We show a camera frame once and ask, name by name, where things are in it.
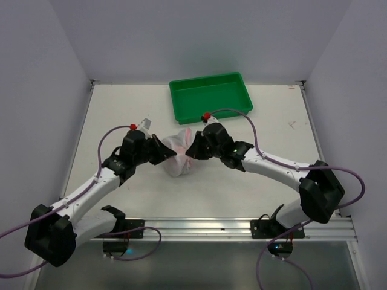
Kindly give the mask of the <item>white pink mesh laundry bag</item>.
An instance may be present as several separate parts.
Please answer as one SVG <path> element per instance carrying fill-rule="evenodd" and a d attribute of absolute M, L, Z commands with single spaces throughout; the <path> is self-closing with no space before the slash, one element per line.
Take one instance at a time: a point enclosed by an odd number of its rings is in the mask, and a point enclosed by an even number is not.
<path fill-rule="evenodd" d="M 163 168 L 171 177 L 187 175 L 192 167 L 193 159 L 186 155 L 186 151 L 194 141 L 194 134 L 190 128 L 179 131 L 176 135 L 162 139 L 162 143 L 176 152 L 176 155 L 163 162 Z"/>

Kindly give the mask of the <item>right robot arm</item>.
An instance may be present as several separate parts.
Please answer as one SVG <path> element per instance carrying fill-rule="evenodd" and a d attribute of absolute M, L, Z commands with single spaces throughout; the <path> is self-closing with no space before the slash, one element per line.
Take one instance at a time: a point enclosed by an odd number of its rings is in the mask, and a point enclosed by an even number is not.
<path fill-rule="evenodd" d="M 269 219 L 258 222 L 267 237 L 278 236 L 305 221 L 326 224 L 344 196 L 344 189 L 326 163 L 295 163 L 292 168 L 277 165 L 259 154 L 254 145 L 235 141 L 219 123 L 195 134 L 186 155 L 195 160 L 218 158 L 226 167 L 256 173 L 280 182 L 299 193 L 297 200 L 280 205 Z"/>

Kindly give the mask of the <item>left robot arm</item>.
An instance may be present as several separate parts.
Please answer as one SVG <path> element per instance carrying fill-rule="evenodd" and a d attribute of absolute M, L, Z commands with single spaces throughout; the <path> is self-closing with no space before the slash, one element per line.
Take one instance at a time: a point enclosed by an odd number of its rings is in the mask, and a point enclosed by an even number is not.
<path fill-rule="evenodd" d="M 122 145 L 99 164 L 97 172 L 66 198 L 31 213 L 24 246 L 55 267 L 63 265 L 76 247 L 97 236 L 126 236 L 124 212 L 107 205 L 97 216 L 85 215 L 107 194 L 115 191 L 144 163 L 157 165 L 176 155 L 156 135 L 129 131 Z"/>

